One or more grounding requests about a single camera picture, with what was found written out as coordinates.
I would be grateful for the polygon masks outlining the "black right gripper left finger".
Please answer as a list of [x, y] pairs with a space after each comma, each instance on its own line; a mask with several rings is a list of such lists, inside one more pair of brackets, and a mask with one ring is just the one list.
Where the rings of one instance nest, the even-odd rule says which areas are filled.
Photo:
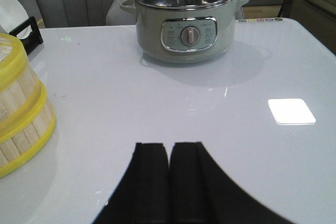
[[168, 174], [162, 143], [136, 143], [127, 170], [94, 223], [168, 223]]

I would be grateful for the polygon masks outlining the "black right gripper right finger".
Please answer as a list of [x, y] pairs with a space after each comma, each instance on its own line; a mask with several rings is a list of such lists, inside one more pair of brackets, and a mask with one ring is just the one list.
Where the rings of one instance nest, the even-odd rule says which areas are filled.
[[201, 142], [175, 143], [170, 160], [173, 223], [289, 223], [238, 186]]

